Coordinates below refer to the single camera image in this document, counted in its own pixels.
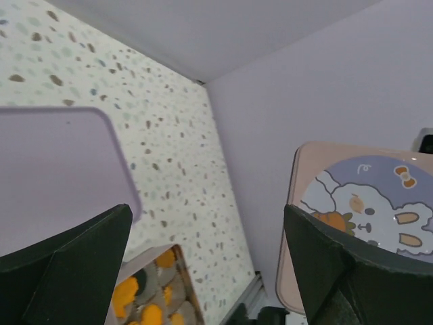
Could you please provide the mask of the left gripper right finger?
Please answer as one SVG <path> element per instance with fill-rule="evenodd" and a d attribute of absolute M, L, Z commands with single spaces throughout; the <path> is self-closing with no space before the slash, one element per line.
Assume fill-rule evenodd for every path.
<path fill-rule="evenodd" d="M 283 226 L 309 324 L 432 323 L 432 264 L 363 242 L 291 204 Z"/>

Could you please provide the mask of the metal cookie tin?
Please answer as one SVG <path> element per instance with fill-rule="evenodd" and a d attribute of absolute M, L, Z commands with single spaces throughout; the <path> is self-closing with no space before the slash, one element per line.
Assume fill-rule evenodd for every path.
<path fill-rule="evenodd" d="M 155 259 L 168 249 L 175 252 L 176 262 L 171 268 L 163 269 L 156 265 Z M 134 277 L 135 273 L 141 269 L 147 272 L 145 290 L 140 295 L 136 293 L 135 300 L 125 307 L 125 318 L 115 316 L 111 302 L 106 316 L 106 324 L 140 324 L 140 313 L 143 307 L 152 303 L 162 308 L 163 324 L 171 324 L 170 316 L 173 313 L 181 313 L 185 319 L 185 324 L 204 323 L 204 317 L 193 289 L 183 252 L 178 244 L 156 246 L 122 262 L 116 286 L 128 277 Z M 168 285 L 172 286 L 173 289 L 170 305 L 166 305 L 163 294 L 164 287 Z"/>

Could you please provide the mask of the orange round sandwich cookie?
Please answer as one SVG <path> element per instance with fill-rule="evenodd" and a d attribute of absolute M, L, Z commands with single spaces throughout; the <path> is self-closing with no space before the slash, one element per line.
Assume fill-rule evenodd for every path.
<path fill-rule="evenodd" d="M 149 304 L 143 307 L 140 313 L 141 325 L 163 325 L 163 310 L 157 304 Z"/>

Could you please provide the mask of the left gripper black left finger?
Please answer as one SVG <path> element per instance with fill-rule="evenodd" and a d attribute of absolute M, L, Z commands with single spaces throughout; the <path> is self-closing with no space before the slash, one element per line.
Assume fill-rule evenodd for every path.
<path fill-rule="evenodd" d="M 104 324 L 133 221 L 127 204 L 1 257 L 2 324 Z"/>

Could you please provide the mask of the black round cookie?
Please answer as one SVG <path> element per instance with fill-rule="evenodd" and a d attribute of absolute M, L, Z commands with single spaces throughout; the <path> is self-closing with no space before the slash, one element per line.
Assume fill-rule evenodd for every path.
<path fill-rule="evenodd" d="M 144 269 L 137 271 L 134 275 L 138 283 L 137 294 L 140 295 L 146 287 L 147 284 L 147 272 Z"/>

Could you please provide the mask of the metal tin lid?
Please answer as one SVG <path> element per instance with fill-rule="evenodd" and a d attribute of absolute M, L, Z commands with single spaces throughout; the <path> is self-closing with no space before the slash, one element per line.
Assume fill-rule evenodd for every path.
<path fill-rule="evenodd" d="M 308 142 L 297 149 L 286 205 L 375 247 L 432 264 L 432 156 Z M 276 292 L 305 315 L 283 227 Z"/>

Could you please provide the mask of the orange star cookie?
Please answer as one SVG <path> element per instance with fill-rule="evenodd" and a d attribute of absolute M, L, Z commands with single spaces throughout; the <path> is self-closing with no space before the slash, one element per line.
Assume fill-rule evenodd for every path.
<path fill-rule="evenodd" d="M 117 318 L 126 317 L 125 307 L 135 300 L 138 289 L 138 281 L 132 276 L 115 287 L 112 296 L 112 307 Z"/>

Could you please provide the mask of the orange fish cookie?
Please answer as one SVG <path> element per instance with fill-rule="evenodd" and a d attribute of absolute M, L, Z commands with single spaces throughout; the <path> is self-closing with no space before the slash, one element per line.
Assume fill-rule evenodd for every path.
<path fill-rule="evenodd" d="M 185 319 L 181 313 L 173 313 L 170 316 L 170 322 L 172 325 L 185 325 Z"/>

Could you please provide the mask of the orange swirl cookie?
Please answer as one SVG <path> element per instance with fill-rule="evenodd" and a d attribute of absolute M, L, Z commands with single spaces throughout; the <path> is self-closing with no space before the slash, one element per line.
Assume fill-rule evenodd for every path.
<path fill-rule="evenodd" d="M 166 269 L 171 268 L 176 262 L 175 252 L 172 249 L 168 249 L 155 259 L 155 263 L 158 267 Z"/>
<path fill-rule="evenodd" d="M 166 305 L 170 305 L 171 301 L 172 301 L 172 297 L 173 297 L 172 286 L 170 286 L 170 285 L 165 286 L 164 290 L 163 290 L 163 294 L 164 294 L 164 301 L 165 301 Z"/>

